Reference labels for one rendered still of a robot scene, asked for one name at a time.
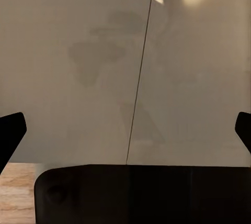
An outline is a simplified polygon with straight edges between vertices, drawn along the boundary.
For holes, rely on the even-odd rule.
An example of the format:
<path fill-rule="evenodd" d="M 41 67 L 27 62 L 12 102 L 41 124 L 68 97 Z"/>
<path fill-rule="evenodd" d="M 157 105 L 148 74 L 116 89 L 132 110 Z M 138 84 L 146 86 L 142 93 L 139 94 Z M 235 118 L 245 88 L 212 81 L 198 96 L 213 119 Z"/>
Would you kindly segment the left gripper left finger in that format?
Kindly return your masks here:
<path fill-rule="evenodd" d="M 27 132 L 22 112 L 0 118 L 0 174 Z"/>

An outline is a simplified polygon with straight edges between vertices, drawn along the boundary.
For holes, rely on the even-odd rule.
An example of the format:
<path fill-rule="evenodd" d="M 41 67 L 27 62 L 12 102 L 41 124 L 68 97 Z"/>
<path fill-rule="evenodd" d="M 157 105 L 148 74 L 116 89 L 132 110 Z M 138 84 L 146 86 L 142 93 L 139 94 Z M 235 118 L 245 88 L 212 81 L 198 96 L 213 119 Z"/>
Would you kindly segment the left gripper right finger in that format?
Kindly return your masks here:
<path fill-rule="evenodd" d="M 251 153 L 251 114 L 244 112 L 238 114 L 235 131 Z"/>

